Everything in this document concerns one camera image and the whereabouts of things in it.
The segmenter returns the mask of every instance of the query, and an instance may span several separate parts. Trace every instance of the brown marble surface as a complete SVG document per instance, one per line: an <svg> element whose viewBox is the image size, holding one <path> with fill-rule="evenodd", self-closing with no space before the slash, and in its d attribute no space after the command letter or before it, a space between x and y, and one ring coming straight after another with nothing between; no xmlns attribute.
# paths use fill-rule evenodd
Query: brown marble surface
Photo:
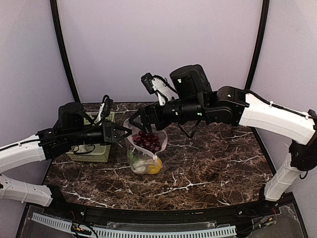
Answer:
<svg viewBox="0 0 317 238"><path fill-rule="evenodd" d="M115 103L123 124L145 103ZM98 105L85 105L87 111ZM108 163L56 158L45 184L58 185L66 200L90 206L137 210L185 210L255 201L271 171L251 130L201 123L193 139L176 124L166 128L168 146L159 154L167 171L134 174L124 141L112 145Z"/></svg>

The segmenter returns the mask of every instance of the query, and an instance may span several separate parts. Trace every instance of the plastic bag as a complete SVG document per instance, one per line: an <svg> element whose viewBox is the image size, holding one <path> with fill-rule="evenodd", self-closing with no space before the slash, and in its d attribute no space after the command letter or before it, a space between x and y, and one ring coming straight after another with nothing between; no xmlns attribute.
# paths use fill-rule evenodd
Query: plastic bag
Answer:
<svg viewBox="0 0 317 238"><path fill-rule="evenodd" d="M160 146L156 148L154 152L151 152L149 148L142 148L137 145L136 138L141 138L139 135L139 128L131 125L129 123L129 119L127 119L124 124L124 127L130 128L132 130L132 134L125 138L126 146L127 146L127 156L128 161L131 166L131 170L136 174L157 174L159 172L164 172L165 167L158 157L158 153L165 150L167 145L167 134L164 130L156 131L153 129L152 135L146 135L148 137L152 137L151 144L155 141L158 141Z"/></svg>

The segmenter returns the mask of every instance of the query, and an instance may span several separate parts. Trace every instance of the plastic basket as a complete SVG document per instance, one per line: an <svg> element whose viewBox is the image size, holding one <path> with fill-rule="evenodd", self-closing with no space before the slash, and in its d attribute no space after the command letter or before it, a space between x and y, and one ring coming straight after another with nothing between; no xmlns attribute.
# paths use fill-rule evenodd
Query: plastic basket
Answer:
<svg viewBox="0 0 317 238"><path fill-rule="evenodd" d="M87 113L91 118L97 115L98 112ZM114 121L114 112L110 112L110 115L106 118L106 120ZM84 119L84 125L89 125L89 121ZM72 161L80 161L80 162L103 162L106 163L108 161L110 145L102 146L99 144L95 144L95 149L93 152L86 155L74 155L74 150L77 149L77 146L72 146L72 149L66 153L70 157Z"/></svg>

